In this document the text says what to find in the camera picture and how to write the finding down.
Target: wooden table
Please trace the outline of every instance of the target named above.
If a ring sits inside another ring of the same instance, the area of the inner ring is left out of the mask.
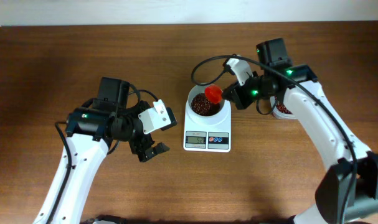
[[[256,44],[277,37],[295,64],[311,66],[343,120],[378,152],[378,22],[0,28],[0,223],[34,221],[61,156],[53,123],[96,96],[101,77],[151,90],[179,124],[153,134],[171,150],[147,163],[120,144],[100,166],[82,220],[264,221],[307,209],[324,169],[297,121],[262,116],[255,105],[234,108],[229,153],[182,148],[192,68],[221,54],[257,59]],[[222,62],[198,79],[211,80]],[[234,79],[225,75],[218,84]],[[378,223],[378,215],[366,221]]]

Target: white scale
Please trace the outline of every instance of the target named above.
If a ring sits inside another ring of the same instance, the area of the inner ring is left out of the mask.
[[[219,112],[212,116],[201,116],[191,109],[191,101],[205,88],[207,86],[195,86],[189,93],[184,117],[183,148],[187,151],[229,152],[232,142],[230,102],[222,100]]]

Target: white bracket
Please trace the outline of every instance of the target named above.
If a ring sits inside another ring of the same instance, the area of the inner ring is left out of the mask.
[[[240,86],[243,86],[245,81],[249,78],[252,78],[252,71],[251,67],[248,64],[248,62],[244,60],[240,60],[237,58],[230,58],[226,65],[230,66],[230,69],[233,71],[233,75],[237,77],[237,80],[239,81]]]
[[[143,123],[143,132],[145,134],[163,128],[171,124],[165,104],[162,100],[153,102],[154,107],[149,108],[139,114],[139,119]]]

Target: red spoon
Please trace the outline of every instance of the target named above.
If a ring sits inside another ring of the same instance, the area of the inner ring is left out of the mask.
[[[213,104],[218,104],[222,100],[223,91],[215,84],[209,85],[204,93],[207,99]]]

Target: white background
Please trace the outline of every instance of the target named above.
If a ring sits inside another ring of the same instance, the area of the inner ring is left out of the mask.
[[[378,20],[378,0],[0,0],[0,25]]]

